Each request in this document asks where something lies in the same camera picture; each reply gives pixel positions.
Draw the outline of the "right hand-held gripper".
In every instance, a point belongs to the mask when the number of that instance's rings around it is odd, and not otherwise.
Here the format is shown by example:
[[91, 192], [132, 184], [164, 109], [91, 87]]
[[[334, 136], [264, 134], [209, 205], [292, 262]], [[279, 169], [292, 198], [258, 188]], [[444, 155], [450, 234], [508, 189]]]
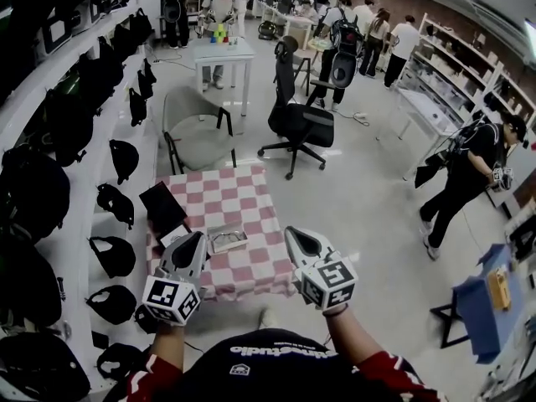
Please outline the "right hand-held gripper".
[[307, 304], [327, 312], [352, 299], [358, 281], [353, 262], [325, 236], [287, 226], [284, 237], [295, 286]]

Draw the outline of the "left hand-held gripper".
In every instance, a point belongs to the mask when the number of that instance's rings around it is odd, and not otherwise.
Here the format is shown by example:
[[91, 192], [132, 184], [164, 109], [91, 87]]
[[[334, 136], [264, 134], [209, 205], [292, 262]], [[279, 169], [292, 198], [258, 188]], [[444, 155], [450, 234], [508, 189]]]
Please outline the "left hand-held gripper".
[[142, 304], [158, 321], [183, 327], [202, 299], [200, 276], [208, 259], [207, 237], [196, 231], [173, 241], [147, 278]]

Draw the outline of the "thin-framed eyeglasses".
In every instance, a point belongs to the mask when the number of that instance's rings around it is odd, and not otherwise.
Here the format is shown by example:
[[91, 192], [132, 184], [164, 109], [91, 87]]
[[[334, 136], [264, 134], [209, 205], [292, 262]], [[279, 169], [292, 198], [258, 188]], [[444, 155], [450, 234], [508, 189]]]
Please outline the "thin-framed eyeglasses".
[[239, 231], [220, 232], [211, 236], [211, 240], [216, 246], [230, 245], [233, 243], [246, 241], [246, 239], [247, 237], [245, 233]]

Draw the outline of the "grey glasses case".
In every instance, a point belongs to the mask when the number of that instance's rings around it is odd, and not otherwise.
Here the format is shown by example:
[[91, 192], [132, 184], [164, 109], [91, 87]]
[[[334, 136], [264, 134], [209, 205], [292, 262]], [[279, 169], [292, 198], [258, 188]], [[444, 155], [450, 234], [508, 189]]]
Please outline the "grey glasses case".
[[[220, 232], [231, 232], [231, 231], [244, 232], [246, 237], [247, 237], [246, 241], [233, 243], [233, 244], [230, 244], [230, 245], [224, 245], [224, 246], [216, 246], [216, 245], [213, 244], [213, 241], [211, 240], [212, 235], [216, 235], [217, 233], [220, 233]], [[220, 225], [218, 227], [208, 228], [207, 229], [207, 236], [208, 236], [208, 239], [209, 239], [209, 246], [210, 246], [211, 252], [213, 254], [219, 254], [219, 253], [226, 252], [228, 250], [236, 249], [236, 248], [241, 247], [243, 245], [247, 245], [248, 242], [249, 242], [248, 235], [246, 234], [246, 232], [244, 230], [244, 226], [240, 221], [227, 223], [227, 224], [224, 224], [224, 225]]]

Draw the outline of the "person's left forearm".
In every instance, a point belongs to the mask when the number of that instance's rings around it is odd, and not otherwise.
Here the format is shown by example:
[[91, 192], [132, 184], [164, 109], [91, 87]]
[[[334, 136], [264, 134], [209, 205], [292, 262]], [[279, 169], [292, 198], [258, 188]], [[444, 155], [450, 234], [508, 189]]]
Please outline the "person's left forearm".
[[150, 353], [183, 371], [184, 365], [184, 327], [160, 322]]

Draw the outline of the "person's right forearm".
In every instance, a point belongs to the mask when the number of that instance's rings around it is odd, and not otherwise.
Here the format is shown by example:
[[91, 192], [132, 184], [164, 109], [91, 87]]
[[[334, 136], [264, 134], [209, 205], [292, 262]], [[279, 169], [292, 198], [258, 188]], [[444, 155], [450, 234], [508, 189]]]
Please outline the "person's right forearm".
[[349, 306], [340, 315], [325, 319], [334, 347], [352, 365], [361, 364], [381, 350], [353, 315]]

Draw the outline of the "person's black and red shirt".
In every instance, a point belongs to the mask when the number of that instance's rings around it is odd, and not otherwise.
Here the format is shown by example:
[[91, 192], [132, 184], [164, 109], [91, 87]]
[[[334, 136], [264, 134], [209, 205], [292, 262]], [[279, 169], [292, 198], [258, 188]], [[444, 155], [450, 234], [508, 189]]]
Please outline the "person's black and red shirt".
[[409, 362], [379, 352], [352, 365], [283, 329], [228, 338], [183, 372], [152, 355], [104, 402], [448, 402]]

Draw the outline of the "pink and white checkered tablecloth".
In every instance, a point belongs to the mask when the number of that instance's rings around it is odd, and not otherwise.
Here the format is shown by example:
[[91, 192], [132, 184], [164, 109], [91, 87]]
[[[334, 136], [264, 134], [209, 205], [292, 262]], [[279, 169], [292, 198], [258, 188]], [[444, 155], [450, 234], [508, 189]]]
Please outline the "pink and white checkered tablecloth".
[[205, 298], [240, 301], [248, 296], [296, 294], [293, 266], [261, 166], [239, 166], [163, 177], [193, 231], [240, 223], [247, 245], [213, 254], [200, 276]]

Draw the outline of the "blue table cover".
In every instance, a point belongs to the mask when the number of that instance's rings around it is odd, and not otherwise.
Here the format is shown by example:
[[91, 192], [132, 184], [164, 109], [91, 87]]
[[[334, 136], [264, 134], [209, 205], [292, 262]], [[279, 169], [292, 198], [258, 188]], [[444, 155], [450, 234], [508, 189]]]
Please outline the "blue table cover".
[[[520, 318], [525, 299], [522, 282], [516, 271], [509, 270], [512, 253], [508, 245], [494, 244], [478, 264], [479, 274], [468, 276], [453, 288], [457, 298], [457, 312], [466, 328], [472, 344], [472, 354], [478, 364], [490, 364], [496, 359], [510, 338]], [[492, 303], [487, 276], [491, 271], [503, 268], [507, 272], [508, 289], [512, 306], [496, 309]]]

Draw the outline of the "black office chair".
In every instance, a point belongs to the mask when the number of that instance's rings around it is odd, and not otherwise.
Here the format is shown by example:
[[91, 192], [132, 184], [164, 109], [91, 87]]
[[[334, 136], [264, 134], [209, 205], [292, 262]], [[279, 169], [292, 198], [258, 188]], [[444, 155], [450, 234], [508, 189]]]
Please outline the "black office chair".
[[314, 152], [310, 146], [329, 148], [334, 141], [333, 115], [310, 102], [296, 103], [293, 61], [298, 42], [292, 36], [285, 36], [275, 47], [276, 57], [276, 102], [268, 118], [269, 128], [284, 142], [264, 145], [257, 155], [263, 157], [268, 150], [285, 149], [291, 152], [291, 166], [285, 179], [294, 176], [297, 153], [304, 152], [320, 162], [324, 170], [326, 159]]

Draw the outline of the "row of black bags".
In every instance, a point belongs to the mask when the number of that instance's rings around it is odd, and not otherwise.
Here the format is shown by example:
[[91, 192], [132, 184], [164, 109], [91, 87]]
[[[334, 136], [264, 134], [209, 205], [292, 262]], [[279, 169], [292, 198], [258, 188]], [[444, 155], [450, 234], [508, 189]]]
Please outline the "row of black bags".
[[[70, 39], [129, 0], [13, 0], [10, 23], [29, 28], [26, 49], [36, 67]], [[64, 283], [36, 244], [64, 224], [70, 208], [70, 181], [64, 170], [85, 156], [94, 119], [121, 83], [126, 59], [146, 43], [151, 27], [138, 9], [128, 25], [116, 25], [111, 39], [98, 38], [99, 56], [80, 56], [67, 75], [45, 96], [14, 147], [0, 152], [0, 399], [36, 402], [80, 402], [89, 380], [63, 338]], [[22, 62], [14, 53], [0, 54], [0, 106], [14, 92], [5, 86]], [[147, 118], [138, 87], [129, 90], [131, 125]], [[134, 205], [118, 188], [136, 171], [139, 152], [129, 142], [109, 141], [116, 184], [97, 188], [97, 203], [120, 223], [133, 225]], [[136, 257], [129, 242], [116, 236], [91, 236], [89, 246], [106, 276], [127, 277]], [[112, 325], [131, 320], [133, 295], [126, 305], [100, 317]]]

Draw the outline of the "white side table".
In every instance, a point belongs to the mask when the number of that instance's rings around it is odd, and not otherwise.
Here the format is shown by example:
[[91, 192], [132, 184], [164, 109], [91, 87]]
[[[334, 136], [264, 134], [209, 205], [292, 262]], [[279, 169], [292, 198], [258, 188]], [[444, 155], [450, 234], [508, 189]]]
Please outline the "white side table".
[[394, 106], [380, 124], [376, 140], [393, 154], [397, 172], [408, 181], [455, 131], [455, 122], [428, 95], [397, 88]]

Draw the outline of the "white storage shelving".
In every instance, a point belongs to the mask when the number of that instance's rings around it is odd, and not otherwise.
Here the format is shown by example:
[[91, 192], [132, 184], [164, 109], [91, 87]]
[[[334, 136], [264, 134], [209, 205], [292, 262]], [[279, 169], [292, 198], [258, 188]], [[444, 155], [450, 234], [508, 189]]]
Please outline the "white storage shelving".
[[468, 43], [429, 15], [422, 18], [419, 33], [420, 41], [395, 89], [428, 95], [457, 125], [447, 139], [478, 116], [500, 121], [505, 114], [519, 115], [529, 130], [525, 145], [536, 149], [536, 103], [510, 78], [493, 52], [482, 52], [483, 34]]

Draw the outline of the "black frame with white print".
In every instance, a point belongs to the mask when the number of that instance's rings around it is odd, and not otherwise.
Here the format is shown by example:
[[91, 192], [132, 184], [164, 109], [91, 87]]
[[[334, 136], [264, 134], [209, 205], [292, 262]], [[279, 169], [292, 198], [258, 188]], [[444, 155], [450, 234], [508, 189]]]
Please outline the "black frame with white print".
[[158, 245], [166, 249], [178, 239], [190, 234], [192, 230], [186, 224], [180, 224], [177, 228], [171, 230], [168, 234], [158, 238]]

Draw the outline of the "black crossed table frame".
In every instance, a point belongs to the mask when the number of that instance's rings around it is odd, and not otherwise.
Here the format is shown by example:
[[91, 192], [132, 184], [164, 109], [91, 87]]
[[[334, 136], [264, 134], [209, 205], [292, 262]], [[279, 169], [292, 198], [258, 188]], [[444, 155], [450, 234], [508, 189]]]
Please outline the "black crossed table frame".
[[442, 323], [440, 349], [451, 348], [470, 339], [468, 335], [450, 339], [452, 326], [457, 322], [463, 323], [463, 319], [457, 311], [457, 301], [456, 291], [452, 290], [451, 300], [448, 304], [433, 307], [429, 310], [429, 313]]

